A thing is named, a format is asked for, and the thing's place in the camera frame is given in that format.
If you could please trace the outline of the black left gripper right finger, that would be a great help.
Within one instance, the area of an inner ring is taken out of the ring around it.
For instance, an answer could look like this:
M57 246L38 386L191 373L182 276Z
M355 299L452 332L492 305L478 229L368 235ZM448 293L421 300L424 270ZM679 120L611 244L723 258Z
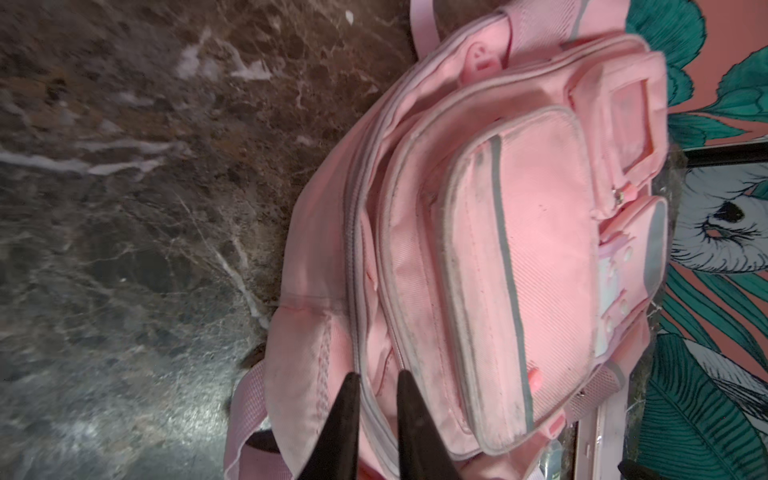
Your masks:
M398 451L403 480L459 480L461 478L429 413L414 376L398 375Z

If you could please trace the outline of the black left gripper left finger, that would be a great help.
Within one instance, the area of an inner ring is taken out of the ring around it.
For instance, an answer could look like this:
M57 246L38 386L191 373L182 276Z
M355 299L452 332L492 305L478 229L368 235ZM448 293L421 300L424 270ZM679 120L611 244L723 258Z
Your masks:
M348 373L299 480L355 480L358 474L360 375Z

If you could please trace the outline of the pink student backpack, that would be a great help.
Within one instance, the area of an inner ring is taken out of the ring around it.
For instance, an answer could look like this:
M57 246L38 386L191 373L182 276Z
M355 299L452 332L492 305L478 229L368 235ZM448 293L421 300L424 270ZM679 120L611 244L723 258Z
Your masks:
M356 479L401 479L412 373L460 479L537 479L650 340L667 201L664 55L626 1L512 1L441 39L299 196L265 356L235 389L228 479L298 479L360 375Z

